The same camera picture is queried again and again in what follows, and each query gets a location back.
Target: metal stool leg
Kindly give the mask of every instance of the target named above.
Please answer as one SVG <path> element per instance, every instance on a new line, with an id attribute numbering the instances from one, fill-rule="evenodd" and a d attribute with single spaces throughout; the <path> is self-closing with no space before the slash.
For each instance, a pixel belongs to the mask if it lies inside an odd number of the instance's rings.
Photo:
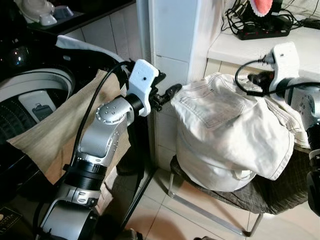
<path id="1" fill-rule="evenodd" d="M 207 217 L 208 219 L 224 226 L 225 228 L 233 231 L 234 233 L 236 234 L 239 234 L 241 236 L 245 236 L 245 237 L 252 237 L 252 235 L 255 233 L 259 223 L 261 222 L 264 214 L 263 213 L 260 213 L 259 216 L 257 217 L 251 231 L 246 231 L 244 230 L 243 228 L 239 228 L 239 227 L 236 227 L 234 225 L 232 225 L 231 223 L 221 219 L 220 217 L 216 216 L 216 215 L 213 215 L 212 213 L 198 207 L 197 205 L 194 205 L 193 203 L 183 199 L 182 197 L 176 195 L 174 192 L 173 192 L 173 183 L 174 183 L 174 177 L 175 177 L 175 174 L 174 173 L 171 173 L 171 176 L 170 176 L 170 182 L 169 182 L 169 188 L 168 188 L 168 195 L 169 197 L 171 197 L 172 199 L 178 201 L 179 203 L 187 206 L 188 208 L 196 211 L 197 213 Z"/>

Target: tile floor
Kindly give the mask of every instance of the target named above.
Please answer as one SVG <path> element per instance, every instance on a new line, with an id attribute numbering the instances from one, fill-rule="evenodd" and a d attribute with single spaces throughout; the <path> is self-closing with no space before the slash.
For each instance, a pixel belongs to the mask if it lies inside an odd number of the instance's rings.
<path id="1" fill-rule="evenodd" d="M 219 224 L 171 199 L 167 194 L 170 173 L 158 169 L 126 228 L 142 233 L 145 240 L 193 240 L 208 236 L 215 240 L 246 240 Z M 230 206 L 174 181 L 175 192 L 186 200 L 238 227 L 251 229 L 257 215 Z M 265 214 L 253 237 L 247 240 L 320 240 L 320 218 L 305 202 L 279 215 Z"/>

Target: beige cloth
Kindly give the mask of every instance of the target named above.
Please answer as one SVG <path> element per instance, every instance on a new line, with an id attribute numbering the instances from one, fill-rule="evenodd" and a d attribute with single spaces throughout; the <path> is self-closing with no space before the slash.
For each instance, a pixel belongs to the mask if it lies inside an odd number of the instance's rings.
<path id="1" fill-rule="evenodd" d="M 28 131 L 8 140 L 11 145 L 27 154 L 53 184 L 63 175 L 64 164 L 70 163 L 81 120 L 97 86 L 105 75 L 105 71 L 99 70 L 89 84 L 71 96 L 50 116 Z M 84 128 L 86 129 L 93 121 L 96 108 L 100 104 L 109 102 L 120 94 L 118 79 L 112 74 L 98 94 Z M 120 136 L 118 146 L 107 169 L 106 178 L 130 147 L 127 131 Z M 111 194 L 106 184 L 102 184 L 101 193 L 97 206 L 99 213 L 102 213 L 111 201 Z"/>

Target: dark cloth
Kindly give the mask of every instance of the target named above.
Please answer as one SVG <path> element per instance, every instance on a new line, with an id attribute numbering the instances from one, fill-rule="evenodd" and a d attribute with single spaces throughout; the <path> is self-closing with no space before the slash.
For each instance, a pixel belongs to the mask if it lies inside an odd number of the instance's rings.
<path id="1" fill-rule="evenodd" d="M 180 168 L 176 156 L 173 156 L 170 168 L 174 174 L 209 196 L 254 214 L 276 215 L 308 200 L 309 156 L 297 150 L 293 150 L 289 163 L 277 180 L 257 175 L 249 184 L 234 192 L 211 191 L 197 185 Z"/>

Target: washing machine drum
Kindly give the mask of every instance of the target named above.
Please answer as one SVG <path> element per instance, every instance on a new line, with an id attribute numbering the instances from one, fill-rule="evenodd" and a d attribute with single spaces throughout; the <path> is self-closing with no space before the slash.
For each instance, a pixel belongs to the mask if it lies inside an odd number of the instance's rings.
<path id="1" fill-rule="evenodd" d="M 0 144 L 49 116 L 73 93 L 67 70 L 39 68 L 0 82 Z"/>

